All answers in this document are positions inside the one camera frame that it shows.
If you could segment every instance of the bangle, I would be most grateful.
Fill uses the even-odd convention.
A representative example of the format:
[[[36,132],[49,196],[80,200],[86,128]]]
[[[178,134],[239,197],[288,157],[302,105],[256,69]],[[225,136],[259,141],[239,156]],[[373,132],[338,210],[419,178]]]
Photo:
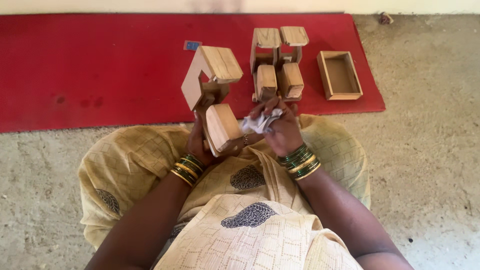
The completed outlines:
[[[243,134],[243,144],[245,146],[248,146],[249,143],[248,143],[248,135],[246,133]]]
[[[297,150],[286,157],[278,157],[280,164],[285,166],[295,180],[301,180],[320,167],[320,161],[303,143]]]
[[[185,154],[173,165],[170,171],[193,186],[205,171],[205,165],[193,155]]]

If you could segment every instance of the open wooden box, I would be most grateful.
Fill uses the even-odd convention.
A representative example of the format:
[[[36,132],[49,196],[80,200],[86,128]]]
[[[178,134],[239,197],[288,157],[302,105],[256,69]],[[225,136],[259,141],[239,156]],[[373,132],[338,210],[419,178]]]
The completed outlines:
[[[317,56],[327,100],[358,99],[363,95],[349,51],[320,51]]]

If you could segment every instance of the woman's left hand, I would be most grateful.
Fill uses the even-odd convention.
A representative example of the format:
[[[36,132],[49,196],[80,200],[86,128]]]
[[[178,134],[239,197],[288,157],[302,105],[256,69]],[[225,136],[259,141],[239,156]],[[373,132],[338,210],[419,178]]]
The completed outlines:
[[[212,155],[212,152],[209,149],[204,150],[203,121],[197,112],[194,112],[194,114],[195,114],[195,122],[192,128],[192,132],[188,136],[186,152],[191,155],[194,155],[205,166],[209,166],[212,163],[214,156]]]

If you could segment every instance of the cloth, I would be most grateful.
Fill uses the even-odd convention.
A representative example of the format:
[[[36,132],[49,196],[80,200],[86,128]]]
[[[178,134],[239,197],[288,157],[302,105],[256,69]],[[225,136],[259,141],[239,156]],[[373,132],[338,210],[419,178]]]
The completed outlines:
[[[281,109],[273,109],[269,115],[264,115],[262,112],[257,119],[252,119],[250,116],[243,118],[242,131],[247,132],[253,130],[258,134],[270,132],[271,128],[268,126],[274,120],[277,120],[282,116],[283,111]]]
[[[369,208],[367,160],[360,143],[341,125],[323,117],[303,114],[299,124],[305,143],[322,167]],[[87,241],[95,248],[100,246],[120,217],[182,156],[188,134],[180,126],[133,126],[95,143],[82,159],[78,173],[84,210],[81,223],[86,225]],[[255,203],[267,205],[275,214],[262,214],[270,217],[258,226],[227,228],[258,208],[250,207]],[[182,249],[185,243],[191,248]],[[218,252],[207,254],[207,243]],[[254,256],[249,255],[252,249],[258,251]],[[238,265],[268,269],[276,265],[288,269],[360,268],[338,236],[322,228],[264,140],[205,171],[185,201],[159,256],[157,269],[226,269],[235,267],[236,261]]]

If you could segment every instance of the concrete floor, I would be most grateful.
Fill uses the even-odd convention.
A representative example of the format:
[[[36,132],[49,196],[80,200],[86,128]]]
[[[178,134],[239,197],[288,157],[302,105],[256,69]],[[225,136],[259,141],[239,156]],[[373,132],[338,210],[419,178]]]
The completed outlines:
[[[479,269],[480,15],[354,18],[387,110],[328,118],[365,148],[372,211],[414,268]],[[0,135],[0,268],[85,267],[76,171],[113,130]]]

